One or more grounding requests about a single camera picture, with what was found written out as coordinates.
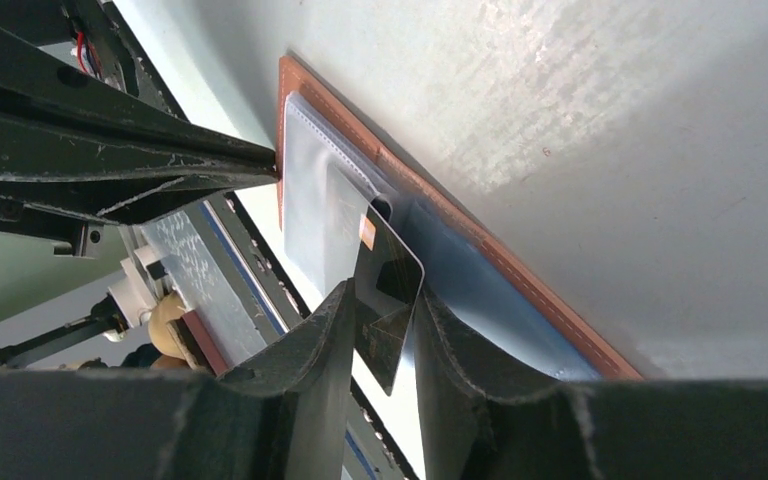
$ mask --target gray wall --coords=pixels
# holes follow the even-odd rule
[[[40,47],[40,50],[60,60],[61,62],[78,68],[78,58],[72,56],[72,49],[75,44],[72,42],[55,43]]]
[[[117,3],[194,121],[293,52],[644,374],[768,377],[768,1]]]
[[[124,278],[121,272],[108,275],[0,322],[0,347],[21,343],[86,316],[90,308],[104,298],[107,287],[121,278]],[[96,357],[101,357],[108,365],[119,365],[125,355],[148,341],[145,328],[130,332],[119,343],[99,336],[41,360],[34,366],[56,367]]]
[[[51,242],[0,234],[0,321],[119,268],[127,252],[116,228],[105,229],[94,260],[52,255]]]

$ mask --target red wire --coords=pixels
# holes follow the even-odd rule
[[[78,32],[78,65],[81,66],[81,70],[87,75],[90,72],[87,71],[87,67],[84,66],[84,33]]]

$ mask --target orange sticker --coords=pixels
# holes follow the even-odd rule
[[[360,217],[360,230],[358,234],[360,235],[360,241],[366,245],[366,248],[372,250],[373,245],[375,245],[375,225],[365,215]]]

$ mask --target electrical wire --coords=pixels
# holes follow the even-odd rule
[[[96,53],[95,47],[90,42],[87,42],[87,52],[88,52],[87,57],[89,57],[90,62],[93,63],[93,70],[95,70],[95,76],[100,79],[102,76],[101,62],[98,60],[98,53]]]
[[[78,65],[81,66],[81,70],[87,75],[90,74],[87,71],[87,67],[84,65],[84,32],[78,32]]]
[[[98,66],[95,64],[95,59],[90,55],[89,48],[85,48],[84,51],[86,52],[84,54],[84,63],[90,68],[92,74],[98,78]]]

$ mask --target dark green machine part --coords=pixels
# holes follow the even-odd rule
[[[340,478],[355,292],[218,381],[0,372],[0,478]],[[563,383],[427,289],[413,321],[429,480],[768,478],[768,382]]]
[[[83,10],[64,12],[93,12],[96,24],[104,15],[86,0],[68,3]],[[128,52],[112,43],[108,50]],[[132,70],[122,77],[139,95],[149,73]],[[0,28],[0,231],[73,243],[88,224],[145,223],[216,192],[277,180],[271,149],[164,110]]]

